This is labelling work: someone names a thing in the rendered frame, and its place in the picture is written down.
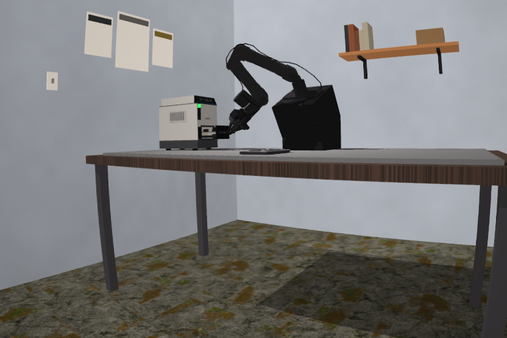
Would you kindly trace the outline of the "grey heat sealer housing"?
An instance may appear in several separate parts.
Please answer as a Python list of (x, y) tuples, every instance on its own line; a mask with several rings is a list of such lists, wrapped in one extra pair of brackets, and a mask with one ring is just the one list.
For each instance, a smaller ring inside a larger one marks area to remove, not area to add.
[[(202, 136), (203, 129), (216, 134)], [(161, 100), (159, 107), (160, 149), (203, 149), (218, 147), (218, 139), (229, 139), (227, 125), (217, 125), (214, 98), (183, 96)], [(207, 139), (204, 139), (207, 138)]]

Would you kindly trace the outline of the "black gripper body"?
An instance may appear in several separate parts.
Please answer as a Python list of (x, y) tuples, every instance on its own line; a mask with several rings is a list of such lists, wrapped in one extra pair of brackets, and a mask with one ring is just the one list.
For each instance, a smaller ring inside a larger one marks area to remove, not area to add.
[(246, 125), (241, 125), (238, 121), (234, 123), (236, 125), (237, 128), (239, 129), (242, 129), (242, 130), (248, 130), (250, 129), (250, 127), (246, 124)]

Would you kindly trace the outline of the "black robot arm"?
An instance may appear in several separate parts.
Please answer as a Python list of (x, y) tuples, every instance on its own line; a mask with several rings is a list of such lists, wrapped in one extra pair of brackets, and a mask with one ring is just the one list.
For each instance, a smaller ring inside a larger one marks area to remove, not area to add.
[(247, 115), (241, 115), (236, 118), (235, 116), (239, 114), (253, 113), (259, 110), (256, 105), (261, 108), (262, 106), (265, 106), (269, 101), (267, 92), (255, 81), (255, 79), (250, 75), (250, 73), (240, 61), (253, 63), (277, 74), (286, 81), (292, 82), (294, 92), (286, 94), (284, 97), (282, 97), (283, 100), (318, 97), (322, 93), (322, 90), (308, 91), (304, 79), (301, 79), (296, 69), (292, 66), (277, 62), (250, 49), (248, 46), (240, 45), (234, 48), (226, 65), (226, 68), (228, 70), (231, 70), (232, 73), (234, 73), (237, 78), (240, 79), (240, 81), (248, 89), (251, 95), (245, 90), (242, 90), (234, 98), (233, 101), (236, 102), (241, 108), (239, 110), (234, 109), (230, 113), (229, 120), (232, 123), (238, 121), (241, 125), (246, 125), (251, 120), (250, 117)]

